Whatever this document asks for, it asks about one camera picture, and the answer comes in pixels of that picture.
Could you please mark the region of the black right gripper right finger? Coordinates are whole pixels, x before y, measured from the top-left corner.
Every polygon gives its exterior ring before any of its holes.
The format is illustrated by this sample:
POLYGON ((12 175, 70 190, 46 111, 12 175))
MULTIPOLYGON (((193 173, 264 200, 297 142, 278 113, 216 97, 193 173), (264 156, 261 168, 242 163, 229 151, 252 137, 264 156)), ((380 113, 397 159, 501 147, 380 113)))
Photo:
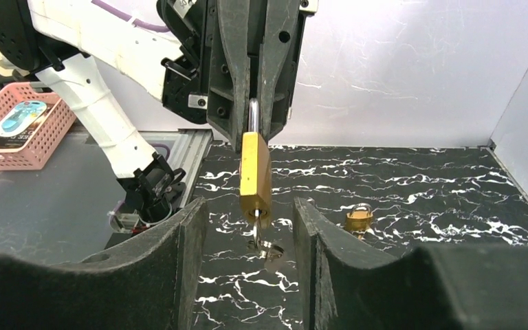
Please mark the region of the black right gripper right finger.
POLYGON ((293 203, 306 329, 528 329, 528 246, 426 243, 392 256, 293 203))

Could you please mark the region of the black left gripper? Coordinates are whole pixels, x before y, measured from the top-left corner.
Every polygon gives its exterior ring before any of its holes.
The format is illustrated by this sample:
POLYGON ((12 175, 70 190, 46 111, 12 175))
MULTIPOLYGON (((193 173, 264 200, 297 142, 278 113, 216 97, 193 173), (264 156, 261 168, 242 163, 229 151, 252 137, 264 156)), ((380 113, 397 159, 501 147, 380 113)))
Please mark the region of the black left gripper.
POLYGON ((284 129, 317 1, 158 1, 156 8, 181 51, 162 62, 167 109, 212 125, 237 153, 250 99, 259 101, 266 142, 284 129))

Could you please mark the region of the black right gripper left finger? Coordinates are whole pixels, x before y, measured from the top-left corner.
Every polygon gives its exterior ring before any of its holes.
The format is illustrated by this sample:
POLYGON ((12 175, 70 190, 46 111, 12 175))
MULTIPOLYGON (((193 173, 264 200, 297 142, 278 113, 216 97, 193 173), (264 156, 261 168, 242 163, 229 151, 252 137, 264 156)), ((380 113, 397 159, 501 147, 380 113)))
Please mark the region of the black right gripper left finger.
POLYGON ((38 265, 0 253, 0 329, 189 329, 208 204, 78 263, 38 265))

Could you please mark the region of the medium brass padlock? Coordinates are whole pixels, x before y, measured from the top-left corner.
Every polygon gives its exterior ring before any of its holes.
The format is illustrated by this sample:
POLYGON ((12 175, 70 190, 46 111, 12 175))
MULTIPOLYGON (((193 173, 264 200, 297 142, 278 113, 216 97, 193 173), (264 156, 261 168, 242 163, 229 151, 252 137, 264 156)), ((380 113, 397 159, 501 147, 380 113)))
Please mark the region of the medium brass padlock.
POLYGON ((260 118, 258 100, 252 98, 247 131, 242 135, 239 203, 248 223, 263 230, 271 223, 272 165, 267 142, 259 132, 260 118))

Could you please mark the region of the keys of medium padlock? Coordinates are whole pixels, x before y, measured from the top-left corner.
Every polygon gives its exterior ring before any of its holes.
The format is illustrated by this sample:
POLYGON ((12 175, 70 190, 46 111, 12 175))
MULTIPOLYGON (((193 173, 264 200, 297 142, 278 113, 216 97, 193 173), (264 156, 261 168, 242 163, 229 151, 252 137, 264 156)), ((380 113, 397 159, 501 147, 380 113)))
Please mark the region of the keys of medium padlock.
POLYGON ((263 211, 254 211, 252 238, 247 242, 247 249, 264 259, 266 265, 277 265, 283 261, 285 250, 276 243, 266 241, 261 237, 263 211))

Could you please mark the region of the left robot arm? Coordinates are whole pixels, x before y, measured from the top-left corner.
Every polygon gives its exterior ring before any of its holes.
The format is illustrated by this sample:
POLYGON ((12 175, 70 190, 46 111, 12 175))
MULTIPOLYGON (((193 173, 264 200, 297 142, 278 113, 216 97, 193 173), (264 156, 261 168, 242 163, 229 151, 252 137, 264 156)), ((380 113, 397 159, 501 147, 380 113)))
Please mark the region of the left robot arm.
POLYGON ((171 213, 174 180, 107 87, 102 61, 166 109, 209 124, 241 154, 239 203, 272 220, 268 142, 292 108, 305 21, 317 1, 158 1, 162 36, 100 1, 0 1, 0 52, 57 93, 103 150, 126 204, 149 226, 171 213))

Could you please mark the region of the small closed brass padlock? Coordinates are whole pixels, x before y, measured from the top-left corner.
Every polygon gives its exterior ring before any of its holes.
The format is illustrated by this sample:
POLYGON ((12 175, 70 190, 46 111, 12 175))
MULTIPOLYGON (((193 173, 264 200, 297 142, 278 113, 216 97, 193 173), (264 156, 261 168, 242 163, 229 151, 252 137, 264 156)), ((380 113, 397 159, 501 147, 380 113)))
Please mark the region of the small closed brass padlock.
POLYGON ((368 203, 356 204, 346 214, 344 230, 361 240, 373 221, 373 207, 368 203))

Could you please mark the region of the pink plastic basket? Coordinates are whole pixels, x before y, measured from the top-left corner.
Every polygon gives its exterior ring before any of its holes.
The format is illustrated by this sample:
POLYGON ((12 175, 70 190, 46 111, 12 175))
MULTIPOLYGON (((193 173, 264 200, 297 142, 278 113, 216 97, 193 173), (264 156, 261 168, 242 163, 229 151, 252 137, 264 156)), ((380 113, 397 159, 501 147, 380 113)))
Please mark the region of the pink plastic basket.
POLYGON ((0 91, 0 171, 41 170, 75 121, 43 83, 6 85, 0 91))

